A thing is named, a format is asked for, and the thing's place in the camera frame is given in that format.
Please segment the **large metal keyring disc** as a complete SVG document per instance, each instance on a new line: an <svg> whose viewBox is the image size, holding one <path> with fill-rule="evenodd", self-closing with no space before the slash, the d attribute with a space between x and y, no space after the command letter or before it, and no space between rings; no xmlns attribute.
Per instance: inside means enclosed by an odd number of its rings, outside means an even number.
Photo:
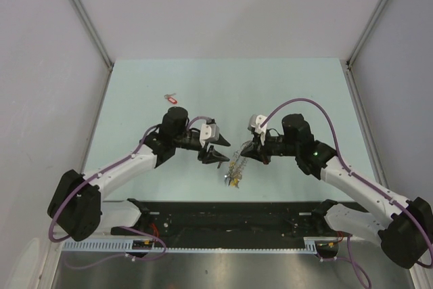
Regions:
<svg viewBox="0 0 433 289"><path fill-rule="evenodd" d="M243 171L248 163L248 159L241 155L241 149L234 152L232 159L229 162L229 168L225 174L225 185L228 187L239 187L243 177Z"/></svg>

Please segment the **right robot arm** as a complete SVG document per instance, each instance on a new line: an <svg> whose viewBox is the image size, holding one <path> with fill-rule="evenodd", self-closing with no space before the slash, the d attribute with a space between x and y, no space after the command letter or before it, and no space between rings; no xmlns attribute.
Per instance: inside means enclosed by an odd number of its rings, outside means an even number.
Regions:
<svg viewBox="0 0 433 289"><path fill-rule="evenodd" d="M293 157L305 175L334 186L364 209L346 208L328 200L312 218L313 230L327 236L333 230L363 238L378 245L396 265L410 269L421 263L421 256L432 251L432 209L427 201L410 200L360 176L345 165L337 150L314 138L301 114L285 116L283 133L272 136L266 116L253 115L248 130L252 141L241 155L269 164L271 158Z"/></svg>

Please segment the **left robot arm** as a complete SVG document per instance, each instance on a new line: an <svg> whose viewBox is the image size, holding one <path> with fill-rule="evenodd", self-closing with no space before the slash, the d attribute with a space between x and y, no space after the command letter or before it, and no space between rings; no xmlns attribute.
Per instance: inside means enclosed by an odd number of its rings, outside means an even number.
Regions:
<svg viewBox="0 0 433 289"><path fill-rule="evenodd" d="M229 161L214 148L230 145L215 119L199 119L202 126L195 129L185 108L169 108L161 123L150 127L124 158L90 173L66 171L47 208L49 240L56 243L71 238L80 242L98 229L113 227L127 227L137 235L145 233L150 219L137 204L132 200L105 203L104 199L139 175L162 166L178 149L197 152L202 164Z"/></svg>

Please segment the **key with red tag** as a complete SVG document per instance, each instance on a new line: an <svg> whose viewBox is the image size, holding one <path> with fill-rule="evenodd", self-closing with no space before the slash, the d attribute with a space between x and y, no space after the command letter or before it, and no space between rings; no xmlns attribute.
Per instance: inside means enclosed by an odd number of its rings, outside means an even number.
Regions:
<svg viewBox="0 0 433 289"><path fill-rule="evenodd" d="M164 98L172 105L177 105L178 101L175 99L176 93L165 94Z"/></svg>

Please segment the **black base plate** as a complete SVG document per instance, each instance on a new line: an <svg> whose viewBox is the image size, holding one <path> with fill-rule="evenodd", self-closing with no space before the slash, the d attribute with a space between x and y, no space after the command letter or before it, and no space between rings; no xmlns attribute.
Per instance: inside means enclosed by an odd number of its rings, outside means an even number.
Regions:
<svg viewBox="0 0 433 289"><path fill-rule="evenodd" d="M156 220L145 227L139 225L137 229L115 227L92 235L106 232L112 236L137 236L148 231L169 248L300 248L305 238L339 240L339 231L313 229L311 215L319 212L323 202L129 200L137 204L141 212L156 213ZM364 210L354 202L339 204L361 212Z"/></svg>

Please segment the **left frame post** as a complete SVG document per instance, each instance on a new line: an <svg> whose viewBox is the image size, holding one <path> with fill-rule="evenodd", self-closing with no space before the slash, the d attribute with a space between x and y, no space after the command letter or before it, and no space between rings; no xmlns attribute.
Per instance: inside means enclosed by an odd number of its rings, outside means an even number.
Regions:
<svg viewBox="0 0 433 289"><path fill-rule="evenodd" d="M69 0L75 14L78 19L81 21L82 27L84 31L87 33L91 43L96 49L99 57L103 61L105 67L108 69L108 72L111 72L114 67L114 62L110 57L106 46L104 45L87 9L82 0Z"/></svg>

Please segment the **frame post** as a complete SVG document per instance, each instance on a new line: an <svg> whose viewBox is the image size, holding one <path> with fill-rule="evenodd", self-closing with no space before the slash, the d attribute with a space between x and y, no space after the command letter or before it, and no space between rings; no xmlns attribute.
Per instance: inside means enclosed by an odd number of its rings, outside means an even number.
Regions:
<svg viewBox="0 0 433 289"><path fill-rule="evenodd" d="M110 57L106 46L104 45L87 9L82 0L69 0L75 14L78 19L81 21L82 27L84 31L87 33L91 43L96 49L99 57L103 61L105 67L108 69L108 72L111 72L114 67L114 62Z"/></svg>
<svg viewBox="0 0 433 289"><path fill-rule="evenodd" d="M353 67L354 63L356 62L359 54L361 53L368 38L371 36L375 26L379 22L389 2L390 0L378 0L378 2L376 3L364 29L361 32L361 35L357 39L355 46L353 47L352 51L350 52L350 55L345 61L345 65L349 70Z"/></svg>

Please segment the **right frame post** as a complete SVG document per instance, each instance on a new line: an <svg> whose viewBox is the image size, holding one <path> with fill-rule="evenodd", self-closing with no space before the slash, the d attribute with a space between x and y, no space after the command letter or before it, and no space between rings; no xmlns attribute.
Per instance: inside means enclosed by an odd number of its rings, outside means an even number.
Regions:
<svg viewBox="0 0 433 289"><path fill-rule="evenodd" d="M349 70L353 67L354 63L356 62L359 54L361 53L368 38L371 36L375 26L379 22L389 2L390 0L378 0L378 2L376 3L364 29L361 32L361 35L357 39L355 46L353 47L352 51L350 52L350 55L345 61L345 65Z"/></svg>

